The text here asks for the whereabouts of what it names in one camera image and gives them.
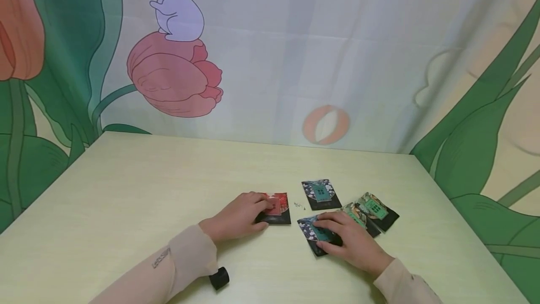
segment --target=card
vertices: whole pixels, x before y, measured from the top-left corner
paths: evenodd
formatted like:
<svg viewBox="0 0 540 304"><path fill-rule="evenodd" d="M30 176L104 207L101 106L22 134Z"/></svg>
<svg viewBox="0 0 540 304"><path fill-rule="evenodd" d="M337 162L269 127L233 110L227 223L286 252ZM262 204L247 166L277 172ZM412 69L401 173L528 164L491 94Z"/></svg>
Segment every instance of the card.
<svg viewBox="0 0 540 304"><path fill-rule="evenodd" d="M338 246L342 246L343 241L341 240L341 237L330 230L317 228L314 226L313 222L316 220L317 216L311 216L308 218L299 219L297 222L307 240L307 243L309 244L309 247L317 257L320 257L326 255L327 253L323 249L317 247L318 241L327 241Z"/></svg>
<svg viewBox="0 0 540 304"><path fill-rule="evenodd" d="M356 223L361 225L371 237L375 238L379 236L381 231L377 228L376 225L366 216L365 213L360 210L359 204L356 202L351 202L341 208L347 215L349 215Z"/></svg>
<svg viewBox="0 0 540 304"><path fill-rule="evenodd" d="M373 194L366 193L356 201L359 209L381 230L387 231L399 215Z"/></svg>
<svg viewBox="0 0 540 304"><path fill-rule="evenodd" d="M257 216L256 223L267 222L268 224L291 224L289 200L287 193L265 194L268 197L271 209L266 209Z"/></svg>
<svg viewBox="0 0 540 304"><path fill-rule="evenodd" d="M341 208L341 202L330 180L303 181L302 187L312 210Z"/></svg>

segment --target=right hand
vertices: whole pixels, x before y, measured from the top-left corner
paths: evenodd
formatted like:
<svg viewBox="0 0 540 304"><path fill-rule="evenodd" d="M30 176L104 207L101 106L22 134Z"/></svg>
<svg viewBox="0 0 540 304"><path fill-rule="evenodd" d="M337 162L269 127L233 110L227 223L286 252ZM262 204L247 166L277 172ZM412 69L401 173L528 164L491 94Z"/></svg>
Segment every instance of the right hand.
<svg viewBox="0 0 540 304"><path fill-rule="evenodd" d="M345 212L323 213L317 216L314 226L328 229L341 237L343 246L319 241L317 246L330 255L342 258L377 278L394 258L387 254L369 233Z"/></svg>

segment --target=pink tulip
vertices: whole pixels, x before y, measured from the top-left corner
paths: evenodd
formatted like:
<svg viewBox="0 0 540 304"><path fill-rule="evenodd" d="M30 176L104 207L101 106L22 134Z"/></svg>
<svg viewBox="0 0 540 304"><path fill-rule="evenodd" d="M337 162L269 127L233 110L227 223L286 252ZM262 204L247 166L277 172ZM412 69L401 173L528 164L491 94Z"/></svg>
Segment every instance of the pink tulip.
<svg viewBox="0 0 540 304"><path fill-rule="evenodd" d="M129 53L127 74L155 108L171 116L207 115L221 101L221 70L206 61L201 40L169 41L155 32L142 38Z"/></svg>

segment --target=hand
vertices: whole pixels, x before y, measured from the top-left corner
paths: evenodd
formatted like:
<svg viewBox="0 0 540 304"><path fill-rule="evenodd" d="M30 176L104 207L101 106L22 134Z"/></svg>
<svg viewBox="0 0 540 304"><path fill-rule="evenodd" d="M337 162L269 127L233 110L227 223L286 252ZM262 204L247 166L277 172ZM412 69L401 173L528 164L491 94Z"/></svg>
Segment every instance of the hand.
<svg viewBox="0 0 540 304"><path fill-rule="evenodd" d="M341 237L343 246L328 242L317 242L317 246L330 255L349 262L375 278L394 260L387 254L369 233L345 212L323 213L317 216L314 226L328 229Z"/></svg>
<svg viewBox="0 0 540 304"><path fill-rule="evenodd" d="M262 193L242 193L229 203L216 216L205 219L199 226L214 243L237 239L266 229L269 224L253 224L255 218L271 204Z"/></svg>

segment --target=flower stem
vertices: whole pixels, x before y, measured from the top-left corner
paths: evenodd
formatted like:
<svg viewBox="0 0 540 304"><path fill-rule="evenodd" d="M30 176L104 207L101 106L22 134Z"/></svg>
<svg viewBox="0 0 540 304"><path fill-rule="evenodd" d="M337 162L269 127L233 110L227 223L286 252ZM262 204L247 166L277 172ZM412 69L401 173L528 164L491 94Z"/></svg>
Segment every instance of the flower stem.
<svg viewBox="0 0 540 304"><path fill-rule="evenodd" d="M7 155L7 190L11 198L13 219L22 214L21 191L19 190L19 166L24 140L24 104L23 94L26 94L24 83L19 79L10 79L11 93L11 137Z"/></svg>
<svg viewBox="0 0 540 304"><path fill-rule="evenodd" d="M537 187L540 187L540 170L527 177L511 191L508 191L508 193L501 197L497 202L500 205L510 208L517 201L521 200Z"/></svg>
<svg viewBox="0 0 540 304"><path fill-rule="evenodd" d="M104 98L101 102L99 102L99 104L96 106L96 109L94 109L94 112L92 113L92 125L95 127L98 136L100 136L103 132L101 127L97 126L97 122L101 113L103 113L107 106L114 102L116 99L121 98L124 95L131 93L132 91L136 91L135 85L128 84L125 87L113 91L111 94L107 95L106 98Z"/></svg>
<svg viewBox="0 0 540 304"><path fill-rule="evenodd" d="M492 254L505 254L521 257L540 258L540 247L521 247L513 245L487 244L487 250Z"/></svg>

